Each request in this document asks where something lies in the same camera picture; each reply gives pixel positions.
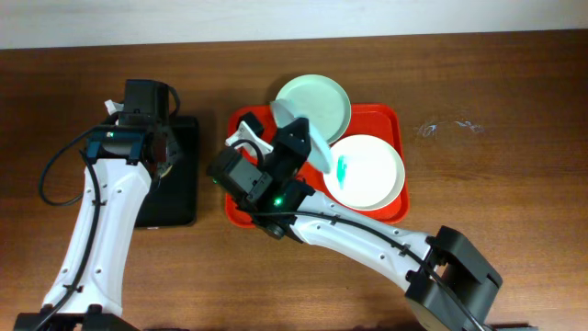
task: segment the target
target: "red tray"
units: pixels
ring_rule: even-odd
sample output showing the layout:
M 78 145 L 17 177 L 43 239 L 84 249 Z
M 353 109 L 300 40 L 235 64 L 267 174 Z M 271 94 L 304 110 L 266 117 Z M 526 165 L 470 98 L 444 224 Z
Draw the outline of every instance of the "red tray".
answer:
M 264 125 L 265 130 L 261 138 L 269 143 L 274 134 L 276 134 L 277 129 L 269 106 L 250 106 L 234 112 L 229 119 L 229 136 L 236 132 L 239 118 L 249 111 L 253 112 Z M 396 113 L 390 107 L 382 104 L 355 104 L 352 105 L 352 111 L 351 122 L 342 138 L 355 134 L 369 134 L 379 137 L 393 146 L 403 159 L 401 129 Z M 254 160 L 249 157 L 247 152 L 243 153 L 250 161 Z M 299 171 L 299 177 L 304 177 L 307 184 L 324 192 L 329 198 L 335 200 L 324 185 L 322 173 L 315 170 L 308 163 L 304 164 Z M 254 228 L 251 217 L 245 212 L 237 211 L 237 205 L 228 194 L 225 197 L 224 210 L 233 224 L 243 228 Z M 392 224 L 402 220 L 408 213 L 408 210 L 408 190 L 406 188 L 406 181 L 404 181 L 401 194 L 391 204 L 376 211 L 358 212 L 380 222 Z

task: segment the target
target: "teal object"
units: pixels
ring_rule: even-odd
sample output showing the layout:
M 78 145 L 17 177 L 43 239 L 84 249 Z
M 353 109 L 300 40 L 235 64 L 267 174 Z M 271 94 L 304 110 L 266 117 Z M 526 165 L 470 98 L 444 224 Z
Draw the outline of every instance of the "teal object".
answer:
M 339 189 L 343 189 L 345 176 L 347 175 L 347 162 L 343 155 L 339 156 L 337 160 L 337 181 L 339 182 Z

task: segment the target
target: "white backdrop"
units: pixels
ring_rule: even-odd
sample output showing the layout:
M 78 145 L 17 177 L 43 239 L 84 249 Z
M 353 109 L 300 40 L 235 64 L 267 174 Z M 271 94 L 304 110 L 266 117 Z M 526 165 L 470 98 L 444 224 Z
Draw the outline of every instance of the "white backdrop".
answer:
M 588 0 L 0 0 L 0 48 L 588 28 Z

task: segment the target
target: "wood grain tabletop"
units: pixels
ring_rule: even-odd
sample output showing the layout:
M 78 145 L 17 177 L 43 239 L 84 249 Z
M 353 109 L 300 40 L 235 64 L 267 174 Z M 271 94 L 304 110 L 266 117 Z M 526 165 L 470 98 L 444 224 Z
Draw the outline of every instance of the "wood grain tabletop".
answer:
M 390 281 L 327 249 L 235 227 L 204 176 L 231 113 L 266 104 L 300 74 L 395 109 L 411 199 L 398 225 L 447 225 L 479 248 L 504 280 L 488 322 L 588 327 L 588 31 L 577 30 L 0 51 L 0 329 L 39 310 L 77 217 L 77 206 L 42 203 L 42 168 L 105 117 L 127 78 L 177 89 L 182 113 L 200 122 L 201 155 L 197 223 L 134 233 L 125 320 L 411 329 Z M 48 194 L 77 194 L 83 168 L 75 151 L 64 155 Z

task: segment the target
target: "brown wooden surface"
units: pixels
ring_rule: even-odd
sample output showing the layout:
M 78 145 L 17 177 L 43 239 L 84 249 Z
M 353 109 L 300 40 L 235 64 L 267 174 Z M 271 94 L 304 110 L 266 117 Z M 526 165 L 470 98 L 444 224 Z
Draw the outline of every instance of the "brown wooden surface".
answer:
M 126 78 L 175 86 L 201 133 L 198 223 L 135 232 L 124 318 L 137 327 L 352 329 L 414 322 L 401 291 L 335 252 L 231 225 L 204 168 L 230 114 L 291 77 L 325 74 L 398 113 L 411 211 L 401 227 L 463 232 L 504 285 L 492 323 L 588 325 L 588 31 L 0 51 L 0 329 L 35 312 L 77 207 L 36 193 L 47 160 L 105 116 Z M 482 133 L 454 120 L 481 125 Z M 421 126 L 438 124 L 423 137 Z M 83 182 L 76 153 L 48 181 Z

